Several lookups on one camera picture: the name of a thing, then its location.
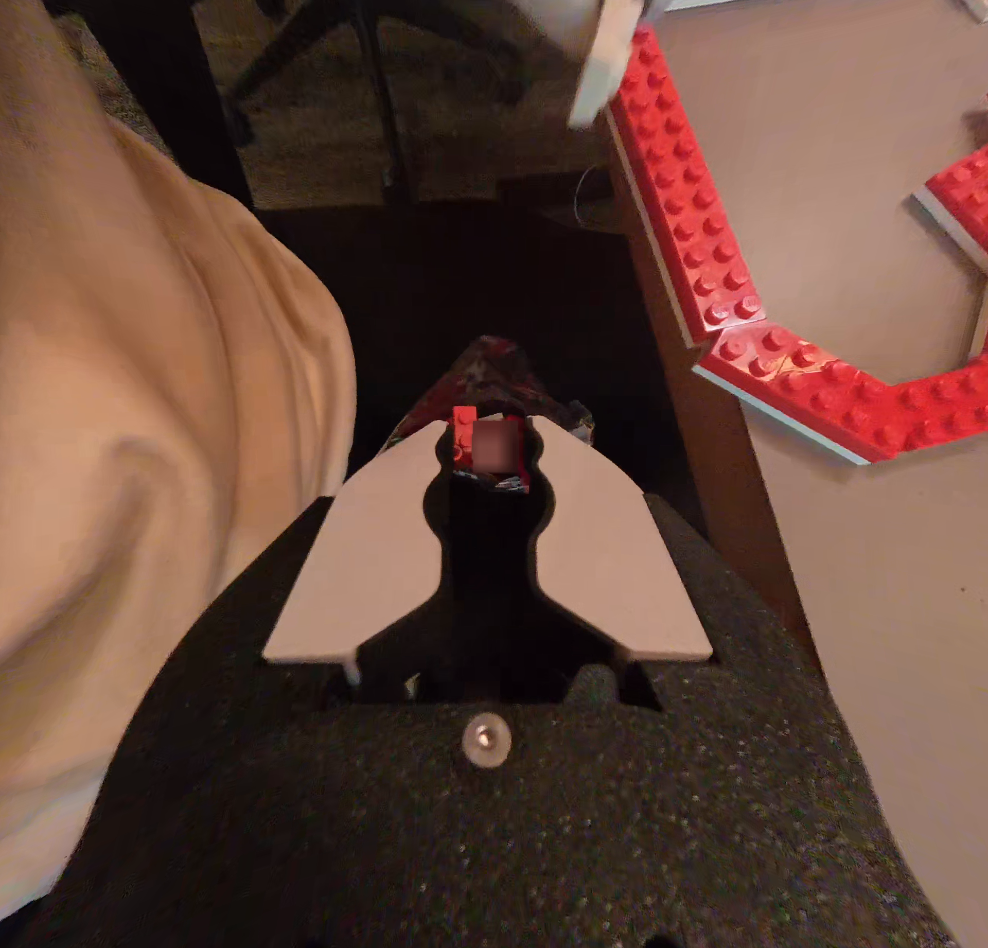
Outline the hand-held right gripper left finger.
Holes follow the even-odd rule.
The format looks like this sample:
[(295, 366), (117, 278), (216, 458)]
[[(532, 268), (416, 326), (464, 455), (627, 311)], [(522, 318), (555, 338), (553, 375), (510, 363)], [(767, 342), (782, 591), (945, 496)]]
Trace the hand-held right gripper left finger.
[(425, 499), (448, 428), (428, 423), (341, 486), (264, 646), (266, 662), (337, 664), (360, 686), (372, 640), (438, 592), (442, 544)]

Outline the black chair base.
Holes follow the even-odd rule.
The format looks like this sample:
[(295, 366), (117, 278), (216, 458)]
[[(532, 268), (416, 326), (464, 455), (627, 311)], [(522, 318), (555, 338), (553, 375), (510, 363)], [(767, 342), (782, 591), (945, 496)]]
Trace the black chair base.
[(347, 25), (360, 46), (364, 73), (372, 86), (389, 157), (381, 179), (387, 204), (410, 203), (412, 184), (382, 64), (378, 31), (382, 19), (395, 20), (483, 55), (492, 73), (496, 99), (503, 105), (517, 105), (527, 90), (523, 57), (518, 48), (480, 28), (443, 0), (302, 0), (292, 14), (288, 14), (286, 0), (254, 1), (265, 16), (279, 18), (281, 25), (274, 39), (220, 93), (235, 146), (243, 148), (254, 139), (242, 104), (317, 42)]

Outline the beige desk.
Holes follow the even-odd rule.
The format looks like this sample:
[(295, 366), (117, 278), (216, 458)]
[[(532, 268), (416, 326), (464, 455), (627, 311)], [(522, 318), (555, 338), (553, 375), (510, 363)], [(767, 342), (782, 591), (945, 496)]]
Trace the beige desk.
[[(961, 0), (756, 0), (658, 35), (768, 317), (885, 382), (957, 371), (985, 276), (914, 200), (986, 141)], [(691, 370), (614, 177), (711, 542), (795, 595), (884, 816), (961, 946), (986, 946), (986, 437), (862, 468)]]

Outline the dark printed bag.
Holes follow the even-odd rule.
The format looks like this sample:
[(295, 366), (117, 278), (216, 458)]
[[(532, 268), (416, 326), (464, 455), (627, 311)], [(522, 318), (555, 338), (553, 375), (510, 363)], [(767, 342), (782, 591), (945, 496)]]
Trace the dark printed bag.
[(550, 397), (525, 352), (502, 337), (478, 337), (436, 384), (418, 400), (380, 449), (386, 452), (430, 423), (451, 425), (453, 408), (476, 407), (480, 416), (510, 413), (524, 421), (541, 415), (582, 442), (593, 445), (594, 417), (578, 400)]

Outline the small red brick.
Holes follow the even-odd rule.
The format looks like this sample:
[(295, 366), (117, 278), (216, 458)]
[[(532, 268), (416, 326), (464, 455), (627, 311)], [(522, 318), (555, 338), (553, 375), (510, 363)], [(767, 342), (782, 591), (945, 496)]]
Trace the small red brick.
[(525, 421), (510, 413), (480, 416), (476, 407), (453, 408), (453, 472), (495, 491), (527, 495), (531, 478), (525, 460)]

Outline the red brick frame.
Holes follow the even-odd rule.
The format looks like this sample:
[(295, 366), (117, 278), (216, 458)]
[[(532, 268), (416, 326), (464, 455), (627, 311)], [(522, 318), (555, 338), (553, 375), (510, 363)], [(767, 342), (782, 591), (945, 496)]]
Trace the red brick frame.
[(637, 35), (611, 126), (691, 377), (854, 465), (985, 448), (985, 11), (671, 23)]

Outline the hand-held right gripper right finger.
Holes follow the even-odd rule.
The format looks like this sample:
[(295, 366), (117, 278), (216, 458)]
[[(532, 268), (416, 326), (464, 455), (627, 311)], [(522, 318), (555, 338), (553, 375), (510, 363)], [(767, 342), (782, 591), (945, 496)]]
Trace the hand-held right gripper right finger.
[(630, 476), (548, 418), (530, 418), (548, 483), (535, 576), (552, 603), (626, 658), (706, 661), (713, 649), (670, 552)]

